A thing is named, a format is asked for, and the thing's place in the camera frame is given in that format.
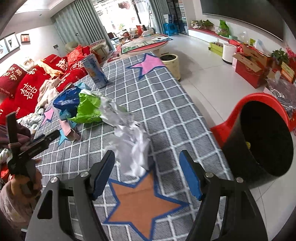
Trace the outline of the left hand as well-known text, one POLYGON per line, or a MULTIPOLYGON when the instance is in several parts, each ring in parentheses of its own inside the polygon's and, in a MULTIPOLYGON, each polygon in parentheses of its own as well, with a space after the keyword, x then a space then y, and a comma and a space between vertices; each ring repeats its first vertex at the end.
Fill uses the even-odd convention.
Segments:
POLYGON ((17 190, 26 198, 36 196, 40 191, 42 175, 36 168, 40 158, 17 161, 10 168, 12 180, 17 183, 17 190))

